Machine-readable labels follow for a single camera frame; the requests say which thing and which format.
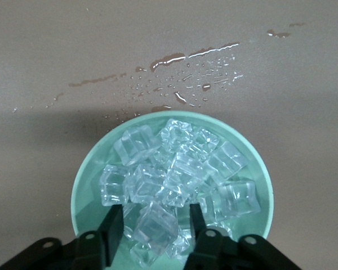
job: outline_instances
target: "gray table surface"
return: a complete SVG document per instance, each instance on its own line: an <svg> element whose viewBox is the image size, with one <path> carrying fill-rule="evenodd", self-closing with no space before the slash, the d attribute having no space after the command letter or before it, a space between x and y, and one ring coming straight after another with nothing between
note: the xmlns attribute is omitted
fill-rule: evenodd
<svg viewBox="0 0 338 270"><path fill-rule="evenodd" d="M71 240L86 154L163 105L251 141L274 187L269 241L303 269L338 269L338 0L0 1L0 264Z"/></svg>

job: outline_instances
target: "bowl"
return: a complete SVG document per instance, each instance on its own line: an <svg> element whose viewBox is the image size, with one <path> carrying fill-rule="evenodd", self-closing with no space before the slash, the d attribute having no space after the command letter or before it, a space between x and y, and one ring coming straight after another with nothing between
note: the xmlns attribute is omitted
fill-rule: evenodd
<svg viewBox="0 0 338 270"><path fill-rule="evenodd" d="M240 170L237 176L255 181L261 212L234 218L230 221L230 226L234 240L252 233L267 238L273 220L274 196L269 173L262 158L253 145L232 127L208 115L188 111L161 111L134 118L110 131L91 149L79 168L72 191L71 216L75 235L98 229L108 213L109 207L101 204L98 179L107 164L121 164L113 148L114 142L126 129L144 124L149 125L153 133L157 134L170 118L206 128L219 136L221 142L230 141L249 160L248 165ZM128 256L128 240L123 237L111 269L140 269ZM164 255L158 258L150 269L162 270L163 267L182 269L183 264Z"/></svg>

